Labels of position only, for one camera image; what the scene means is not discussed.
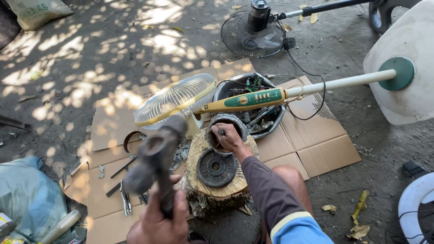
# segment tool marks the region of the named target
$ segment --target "brown sleeve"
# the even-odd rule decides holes
[[[305,211],[292,189],[255,156],[247,157],[241,164],[241,169],[268,234],[289,214]]]

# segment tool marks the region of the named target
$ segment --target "tree stump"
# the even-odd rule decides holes
[[[246,178],[237,157],[235,157],[237,163],[235,178],[227,186],[211,188],[203,184],[197,177],[197,161],[202,153],[210,148],[205,139],[206,130],[200,130],[193,137],[186,162],[187,172],[179,183],[180,187],[187,193],[187,199],[192,210],[191,214],[202,218],[222,208],[240,208],[251,198],[247,189]],[[256,157],[259,157],[258,147],[252,136],[248,135],[245,144],[252,149]]]

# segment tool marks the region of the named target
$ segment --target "fan push button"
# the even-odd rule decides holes
[[[242,96],[242,97],[240,97],[240,98],[238,99],[238,102],[239,102],[241,105],[246,104],[246,103],[247,103],[247,97],[246,97],[246,96]]]

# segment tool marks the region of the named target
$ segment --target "knee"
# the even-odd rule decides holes
[[[281,165],[273,168],[284,181],[304,181],[300,172],[293,166]]]

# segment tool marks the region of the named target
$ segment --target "man's hand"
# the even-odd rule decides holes
[[[171,175],[174,183],[180,179],[180,175]],[[184,191],[176,191],[173,204],[173,219],[164,218],[158,190],[152,192],[140,220],[135,222],[128,232],[127,244],[185,243],[188,236],[188,202]]]
[[[233,152],[240,163],[248,156],[253,156],[252,150],[246,146],[232,124],[217,123],[211,126],[211,130],[217,136],[224,149]],[[220,135],[219,130],[224,130],[225,134]]]

